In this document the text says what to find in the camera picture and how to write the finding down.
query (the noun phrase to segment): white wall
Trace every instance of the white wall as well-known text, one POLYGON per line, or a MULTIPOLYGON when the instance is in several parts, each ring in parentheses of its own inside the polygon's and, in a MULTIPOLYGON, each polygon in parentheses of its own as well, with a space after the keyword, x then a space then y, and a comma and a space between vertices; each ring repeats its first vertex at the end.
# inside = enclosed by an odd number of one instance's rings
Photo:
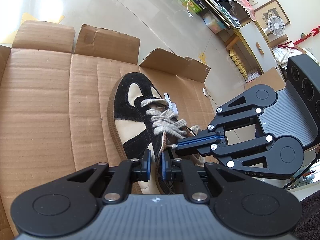
MULTIPOLYGON (((260 7, 270 0, 257 0, 258 3, 253 6, 254 9, 260 7)), ((296 41, 301 33, 309 33, 311 29, 320 25, 320 0, 278 0, 290 24, 286 26, 285 34, 289 41, 296 41)), ((273 34, 269 36, 270 40, 275 39, 273 34)), ((302 48, 312 48, 312 54, 320 60, 320 34, 303 41, 302 48)))

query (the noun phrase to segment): framed picture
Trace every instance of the framed picture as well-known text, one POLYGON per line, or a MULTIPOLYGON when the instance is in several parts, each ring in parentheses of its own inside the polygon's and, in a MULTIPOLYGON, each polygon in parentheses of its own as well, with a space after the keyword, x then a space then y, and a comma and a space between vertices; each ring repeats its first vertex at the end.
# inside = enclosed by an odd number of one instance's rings
POLYGON ((280 17, 284 21, 285 25, 290 23, 278 0, 271 0, 265 3, 258 9, 255 9, 254 13, 256 15, 257 22, 260 24, 262 29, 268 28, 268 20, 272 16, 280 17))

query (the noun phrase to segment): black suede sneaker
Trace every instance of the black suede sneaker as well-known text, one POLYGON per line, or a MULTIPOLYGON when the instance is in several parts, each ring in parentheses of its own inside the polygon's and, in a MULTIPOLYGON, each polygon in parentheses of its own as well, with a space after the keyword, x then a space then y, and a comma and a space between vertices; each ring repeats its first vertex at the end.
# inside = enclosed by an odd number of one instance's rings
MULTIPOLYGON (((139 182, 144 194, 174 194, 172 182, 162 181, 161 153, 168 147, 167 135, 177 138, 194 136, 184 119, 168 108, 151 81, 141 73, 128 73, 115 84, 108 102, 108 125, 121 160, 143 156, 151 150, 151 177, 139 182)), ((139 193, 137 185, 132 192, 139 193)))

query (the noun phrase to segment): tiled floor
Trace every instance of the tiled floor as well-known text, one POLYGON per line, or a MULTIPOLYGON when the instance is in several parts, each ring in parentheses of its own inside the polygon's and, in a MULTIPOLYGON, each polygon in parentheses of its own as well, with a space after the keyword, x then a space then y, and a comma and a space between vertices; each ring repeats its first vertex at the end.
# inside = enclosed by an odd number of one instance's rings
MULTIPOLYGON (((150 51, 163 48, 200 60, 211 67, 205 81, 212 106, 244 91, 245 80, 219 36, 198 15, 190 18, 179 0, 0 0, 0 44, 17 30, 23 13, 43 21, 58 21, 79 32, 82 24, 116 30, 141 40, 139 63, 150 51)), ((228 131, 230 144, 254 138, 254 126, 228 131)))

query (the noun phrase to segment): storage box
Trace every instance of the storage box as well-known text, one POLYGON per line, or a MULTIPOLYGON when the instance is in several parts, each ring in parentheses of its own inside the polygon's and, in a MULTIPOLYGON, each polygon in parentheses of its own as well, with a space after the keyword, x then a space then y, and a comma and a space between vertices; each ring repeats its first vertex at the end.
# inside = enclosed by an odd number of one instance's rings
POLYGON ((249 83, 250 81, 254 80, 255 78, 258 78, 260 75, 258 73, 258 70, 255 68, 249 72, 247 72, 247 78, 246 82, 249 83))
POLYGON ((147 75, 190 126, 206 129, 214 118, 203 94, 208 66, 163 49, 138 66, 138 38, 88 25, 72 53, 74 37, 73 27, 25 21, 12 49, 0 46, 1 240, 17 234, 10 205, 23 191, 94 163, 119 164, 107 105, 124 74, 147 75))
POLYGON ((226 28, 223 23, 210 11, 208 11, 202 18, 209 29, 215 34, 226 28))
POLYGON ((272 87, 274 91, 279 91, 284 89, 285 83, 283 78, 279 75, 278 71, 273 67, 270 68, 267 72, 263 73, 261 76, 255 78, 249 83, 244 85, 244 89, 248 90, 257 84, 264 84, 272 87))
MULTIPOLYGON (((184 6, 187 6, 188 0, 181 0, 184 6)), ((188 9, 194 11, 195 13, 201 12, 202 9, 193 0, 188 3, 188 9)))

